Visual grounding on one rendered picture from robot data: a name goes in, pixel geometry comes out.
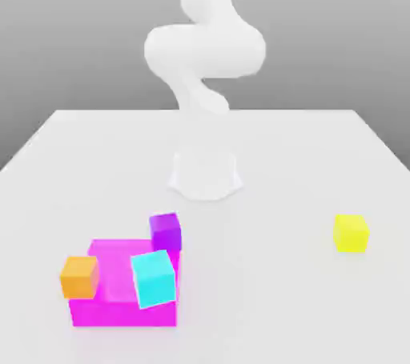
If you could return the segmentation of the small purple cube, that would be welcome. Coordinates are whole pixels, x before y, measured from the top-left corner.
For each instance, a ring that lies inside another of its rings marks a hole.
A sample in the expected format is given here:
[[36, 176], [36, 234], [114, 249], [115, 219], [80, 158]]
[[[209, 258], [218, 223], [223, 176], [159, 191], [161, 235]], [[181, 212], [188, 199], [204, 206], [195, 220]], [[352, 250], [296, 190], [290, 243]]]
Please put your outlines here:
[[154, 250], [180, 251], [182, 249], [181, 226], [176, 213], [150, 216], [149, 226]]

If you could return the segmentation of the small cyan cube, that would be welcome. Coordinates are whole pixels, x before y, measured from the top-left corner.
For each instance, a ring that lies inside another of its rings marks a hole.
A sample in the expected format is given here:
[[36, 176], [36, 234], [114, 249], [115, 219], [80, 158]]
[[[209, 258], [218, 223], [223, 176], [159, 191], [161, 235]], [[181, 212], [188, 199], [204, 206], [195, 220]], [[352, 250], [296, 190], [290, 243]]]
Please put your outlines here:
[[131, 268], [140, 309], [176, 300], [175, 270], [166, 250], [131, 256]]

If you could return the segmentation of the small yellow cube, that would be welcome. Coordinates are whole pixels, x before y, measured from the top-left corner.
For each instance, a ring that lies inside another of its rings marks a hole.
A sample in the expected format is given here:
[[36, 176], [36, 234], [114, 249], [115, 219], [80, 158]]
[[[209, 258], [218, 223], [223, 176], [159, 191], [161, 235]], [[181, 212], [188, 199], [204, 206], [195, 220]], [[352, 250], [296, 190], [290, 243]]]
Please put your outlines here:
[[336, 249], [344, 253], [364, 253], [370, 230], [362, 215], [337, 214], [333, 227]]

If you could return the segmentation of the small orange cube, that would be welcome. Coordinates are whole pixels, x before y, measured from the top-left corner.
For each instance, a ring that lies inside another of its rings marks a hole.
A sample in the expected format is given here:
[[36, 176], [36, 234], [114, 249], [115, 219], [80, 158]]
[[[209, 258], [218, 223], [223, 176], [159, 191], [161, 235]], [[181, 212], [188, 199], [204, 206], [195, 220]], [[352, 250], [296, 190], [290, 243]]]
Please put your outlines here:
[[95, 256], [70, 256], [60, 274], [66, 299], [92, 299], [98, 287], [98, 259]]

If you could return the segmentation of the large magenta box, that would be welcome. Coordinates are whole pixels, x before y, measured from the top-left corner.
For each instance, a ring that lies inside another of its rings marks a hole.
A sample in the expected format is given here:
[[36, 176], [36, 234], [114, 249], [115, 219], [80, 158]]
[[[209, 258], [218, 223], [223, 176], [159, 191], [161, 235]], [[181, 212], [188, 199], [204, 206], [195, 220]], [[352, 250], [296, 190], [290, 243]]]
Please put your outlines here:
[[139, 308], [131, 257], [152, 251], [149, 239], [92, 240], [87, 254], [98, 260], [98, 287], [92, 299], [68, 301], [73, 326], [176, 326], [178, 300]]

